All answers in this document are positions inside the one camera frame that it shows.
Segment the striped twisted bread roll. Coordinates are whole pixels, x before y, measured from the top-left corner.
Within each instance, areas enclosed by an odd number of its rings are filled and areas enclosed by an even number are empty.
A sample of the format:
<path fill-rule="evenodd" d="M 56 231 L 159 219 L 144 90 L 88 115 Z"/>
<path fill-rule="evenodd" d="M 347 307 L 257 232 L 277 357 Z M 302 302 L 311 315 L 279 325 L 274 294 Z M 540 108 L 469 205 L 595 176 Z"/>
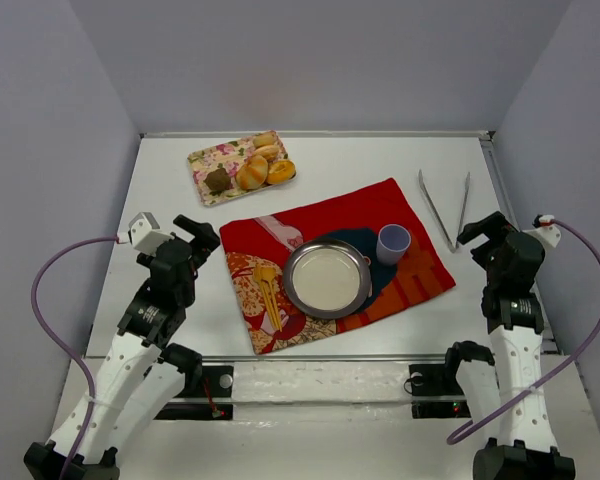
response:
<path fill-rule="evenodd" d="M 265 183 L 268 171 L 268 161 L 261 155 L 253 155 L 237 171 L 236 184 L 240 189 L 246 191 L 258 189 Z"/>

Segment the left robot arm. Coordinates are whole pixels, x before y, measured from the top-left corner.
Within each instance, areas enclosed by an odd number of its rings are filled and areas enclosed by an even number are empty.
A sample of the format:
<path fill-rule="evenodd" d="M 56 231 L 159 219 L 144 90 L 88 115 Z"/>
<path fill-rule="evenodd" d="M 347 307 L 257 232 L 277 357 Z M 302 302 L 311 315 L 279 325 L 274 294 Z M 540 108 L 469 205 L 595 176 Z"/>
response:
<path fill-rule="evenodd" d="M 34 316 L 82 371 L 87 388 L 49 439 L 32 443 L 26 451 L 24 464 L 33 478 L 119 478 L 119 459 L 129 442 L 177 394 L 200 381 L 201 355 L 172 337 L 195 301 L 199 270 L 220 238 L 210 224 L 184 215 L 173 223 L 192 238 L 161 230 L 149 212 L 139 213 L 126 231 L 109 237 L 112 243 L 131 245 L 149 276 L 122 315 L 97 372 L 60 339 L 40 311 L 41 279 L 61 256 L 55 254 L 37 273 L 30 293 Z"/>

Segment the metal tongs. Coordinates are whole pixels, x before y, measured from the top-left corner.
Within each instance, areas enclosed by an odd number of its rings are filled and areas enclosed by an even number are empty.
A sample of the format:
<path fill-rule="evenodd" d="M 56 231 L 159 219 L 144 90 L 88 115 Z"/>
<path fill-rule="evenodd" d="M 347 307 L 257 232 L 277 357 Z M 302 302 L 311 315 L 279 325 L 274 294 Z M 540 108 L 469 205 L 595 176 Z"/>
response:
<path fill-rule="evenodd" d="M 451 253 L 456 253 L 460 247 L 457 237 L 465 224 L 471 183 L 472 175 L 467 172 L 460 186 L 456 185 L 450 193 L 443 194 L 442 188 L 430 189 L 429 181 L 422 170 L 417 173 L 419 191 L 446 248 Z"/>

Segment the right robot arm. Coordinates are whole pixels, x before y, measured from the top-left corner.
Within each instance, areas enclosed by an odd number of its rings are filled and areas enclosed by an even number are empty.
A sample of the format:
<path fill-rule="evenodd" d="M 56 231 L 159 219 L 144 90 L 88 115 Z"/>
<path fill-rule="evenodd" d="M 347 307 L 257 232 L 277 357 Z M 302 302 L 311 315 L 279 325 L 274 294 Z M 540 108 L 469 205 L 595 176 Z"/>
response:
<path fill-rule="evenodd" d="M 465 225 L 458 235 L 486 273 L 481 311 L 489 346 L 456 342 L 445 356 L 445 375 L 467 401 L 472 424 L 480 424 L 484 446 L 473 459 L 475 479 L 573 479 L 573 459 L 562 455 L 551 429 L 542 388 L 544 319 L 532 291 L 546 245 L 558 238 L 549 227 L 516 229 L 500 212 Z"/>

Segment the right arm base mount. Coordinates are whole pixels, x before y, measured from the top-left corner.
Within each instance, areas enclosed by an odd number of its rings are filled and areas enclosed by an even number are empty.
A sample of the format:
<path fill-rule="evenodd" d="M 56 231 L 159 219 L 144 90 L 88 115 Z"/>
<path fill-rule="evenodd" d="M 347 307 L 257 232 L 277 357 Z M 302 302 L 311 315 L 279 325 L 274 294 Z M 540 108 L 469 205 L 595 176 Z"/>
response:
<path fill-rule="evenodd" d="M 414 419 L 470 418 L 463 391 L 443 363 L 410 364 L 403 389 L 411 396 Z"/>

